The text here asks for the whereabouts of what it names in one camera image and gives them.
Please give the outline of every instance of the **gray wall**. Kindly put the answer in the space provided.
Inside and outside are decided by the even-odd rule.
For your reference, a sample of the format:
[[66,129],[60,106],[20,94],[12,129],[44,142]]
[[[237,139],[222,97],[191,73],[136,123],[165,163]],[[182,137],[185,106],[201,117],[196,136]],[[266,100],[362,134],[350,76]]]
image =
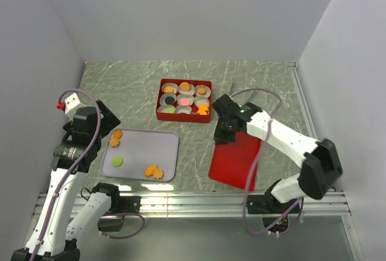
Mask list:
[[386,2],[331,0],[300,58],[321,136],[343,161],[343,189],[367,260],[385,260]]
[[298,60],[330,0],[52,0],[84,60]]
[[83,63],[49,0],[0,0],[1,260],[23,247]]

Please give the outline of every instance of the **marble countertop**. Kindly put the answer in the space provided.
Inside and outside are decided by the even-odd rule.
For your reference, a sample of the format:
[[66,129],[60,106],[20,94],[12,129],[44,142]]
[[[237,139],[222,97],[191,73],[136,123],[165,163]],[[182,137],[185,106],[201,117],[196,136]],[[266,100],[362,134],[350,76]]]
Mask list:
[[[99,182],[112,183],[121,190],[136,192],[174,190],[179,192],[240,191],[208,178],[214,150],[213,134],[217,117],[208,124],[158,121],[155,114],[159,83],[162,78],[209,80],[213,84],[213,101],[224,93],[262,87],[277,92],[284,105],[276,119],[296,131],[307,134],[306,124],[297,98],[290,69],[286,62],[272,61],[108,61],[88,62],[80,84],[95,98],[101,99],[121,120],[122,128],[173,131],[179,135],[176,176],[167,183],[105,177],[100,172],[107,139],[92,163],[85,186]],[[266,111],[276,104],[273,96],[248,92],[235,101],[255,103]],[[255,190],[264,191],[274,181],[299,171],[280,151],[268,147],[259,162]]]

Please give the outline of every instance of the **green disc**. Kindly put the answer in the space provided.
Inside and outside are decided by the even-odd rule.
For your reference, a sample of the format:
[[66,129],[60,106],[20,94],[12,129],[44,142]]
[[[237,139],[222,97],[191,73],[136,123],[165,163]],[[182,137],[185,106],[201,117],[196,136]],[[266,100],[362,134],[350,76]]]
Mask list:
[[113,158],[113,166],[120,166],[123,164],[123,158],[120,156],[116,156]]

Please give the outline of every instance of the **gray floor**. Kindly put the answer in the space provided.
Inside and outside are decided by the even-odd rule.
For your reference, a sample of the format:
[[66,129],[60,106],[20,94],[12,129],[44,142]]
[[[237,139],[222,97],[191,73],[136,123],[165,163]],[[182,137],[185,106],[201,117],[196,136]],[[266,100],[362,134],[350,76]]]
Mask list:
[[[214,150],[213,133],[217,118],[209,124],[164,122],[156,119],[155,107],[162,78],[210,80],[214,100],[224,93],[250,87],[277,92],[284,101],[276,119],[306,134],[305,120],[297,99],[291,72],[286,62],[272,61],[109,61],[89,62],[80,88],[101,99],[121,120],[122,128],[174,131],[180,137],[176,176],[168,183],[110,178],[101,175],[100,165],[107,145],[93,162],[85,186],[98,182],[113,183],[121,190],[235,191],[234,187],[207,177]],[[247,99],[270,111],[276,104],[264,93],[245,93],[236,97],[239,104]],[[265,190],[274,181],[298,172],[281,152],[267,148],[259,162],[256,190]]]
[[[250,219],[254,230],[260,219]],[[125,236],[139,227],[138,220],[126,220],[115,236]],[[126,240],[98,235],[87,237],[80,247],[81,261],[353,261],[340,217],[305,218],[288,234],[253,237],[242,221],[223,219],[147,220],[144,230]]]

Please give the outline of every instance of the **red connector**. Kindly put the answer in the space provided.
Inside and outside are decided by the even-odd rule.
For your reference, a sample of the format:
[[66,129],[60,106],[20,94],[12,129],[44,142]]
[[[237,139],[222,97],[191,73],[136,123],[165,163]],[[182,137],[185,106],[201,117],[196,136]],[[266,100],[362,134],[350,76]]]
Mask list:
[[64,102],[64,101],[60,101],[60,102],[57,102],[56,103],[56,107],[58,108],[58,109],[61,109],[61,110],[65,110],[65,108],[66,108],[66,103]]

